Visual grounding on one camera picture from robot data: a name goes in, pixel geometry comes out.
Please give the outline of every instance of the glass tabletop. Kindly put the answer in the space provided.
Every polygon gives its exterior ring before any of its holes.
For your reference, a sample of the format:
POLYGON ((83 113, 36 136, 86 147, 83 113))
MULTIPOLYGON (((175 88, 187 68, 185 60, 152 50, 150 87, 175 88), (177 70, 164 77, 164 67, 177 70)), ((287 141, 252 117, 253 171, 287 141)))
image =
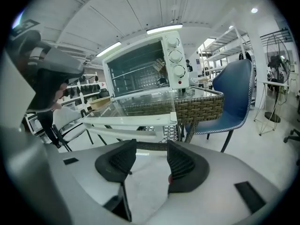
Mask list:
POLYGON ((131 117, 170 114, 175 112, 176 100, 212 97, 216 94, 198 88, 181 90, 154 91, 150 94, 114 99, 100 109, 91 112, 88 118, 131 117))

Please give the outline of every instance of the standing fan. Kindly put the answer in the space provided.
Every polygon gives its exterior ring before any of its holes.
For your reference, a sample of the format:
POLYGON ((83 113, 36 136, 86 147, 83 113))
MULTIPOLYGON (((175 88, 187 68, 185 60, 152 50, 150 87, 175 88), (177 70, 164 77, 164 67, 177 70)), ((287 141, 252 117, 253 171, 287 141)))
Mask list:
MULTIPOLYGON (((290 56, 282 39, 276 35, 268 38, 267 56, 268 67, 271 69, 270 81, 275 83, 285 83, 288 81, 290 75, 290 56)), ((279 96, 279 87, 274 86, 274 89, 276 92, 275 108, 279 96)), ((264 116, 272 122, 281 121, 276 111, 273 114, 272 112, 265 112, 264 116)))

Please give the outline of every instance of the glass table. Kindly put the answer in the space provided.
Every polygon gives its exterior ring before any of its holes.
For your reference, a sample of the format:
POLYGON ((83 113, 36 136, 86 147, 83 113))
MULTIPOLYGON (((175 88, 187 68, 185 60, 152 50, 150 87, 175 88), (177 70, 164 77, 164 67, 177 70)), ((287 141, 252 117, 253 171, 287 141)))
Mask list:
POLYGON ((82 120, 87 129, 99 135, 112 135, 122 139, 136 138, 140 141, 160 142, 164 138, 163 127, 191 124, 185 142, 189 143, 195 128, 201 121, 218 119, 223 111, 223 94, 204 88, 190 86, 182 90, 155 91, 112 99, 100 109, 92 111, 82 120), (107 129, 111 126, 136 126, 139 131, 107 129))

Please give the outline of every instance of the ceiling light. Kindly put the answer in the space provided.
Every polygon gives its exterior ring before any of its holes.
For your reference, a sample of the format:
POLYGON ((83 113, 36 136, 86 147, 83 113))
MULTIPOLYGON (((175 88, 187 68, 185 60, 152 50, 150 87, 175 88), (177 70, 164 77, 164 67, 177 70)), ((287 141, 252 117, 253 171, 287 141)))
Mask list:
POLYGON ((146 32, 147 34, 152 34, 156 32, 162 32, 162 31, 167 31, 167 30, 172 30, 172 29, 179 29, 182 28, 182 24, 174 24, 174 25, 166 25, 166 26, 161 26, 158 28, 152 28, 152 29, 147 29, 146 32))
POLYGON ((120 43, 120 42, 117 42, 117 43, 115 43, 114 45, 112 45, 112 46, 106 48, 106 49, 105 49, 104 51, 102 51, 101 53, 99 53, 96 57, 101 57, 103 54, 109 52, 110 50, 112 50, 112 49, 114 49, 115 47, 120 46, 120 45, 121 45, 121 43, 120 43))
POLYGON ((251 10, 251 12, 252 12, 252 13, 257 13, 257 11, 258 11, 258 9, 257 9, 257 8, 255 8, 255 7, 254 7, 254 8, 252 8, 252 10, 251 10))

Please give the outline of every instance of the oven knob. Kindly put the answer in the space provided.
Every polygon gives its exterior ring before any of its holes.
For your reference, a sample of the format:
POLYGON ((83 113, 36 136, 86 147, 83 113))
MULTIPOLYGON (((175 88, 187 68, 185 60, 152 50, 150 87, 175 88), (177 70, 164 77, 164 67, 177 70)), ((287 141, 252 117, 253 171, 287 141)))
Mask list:
POLYGON ((170 37, 168 38, 168 46, 170 47, 177 47, 179 44, 179 41, 176 37, 170 37))
POLYGON ((179 51, 173 51, 169 55, 171 62, 179 62, 182 59, 182 54, 179 51))
POLYGON ((173 68, 173 72, 175 73, 176 76, 182 77, 185 73, 185 69, 181 65, 177 65, 173 68))

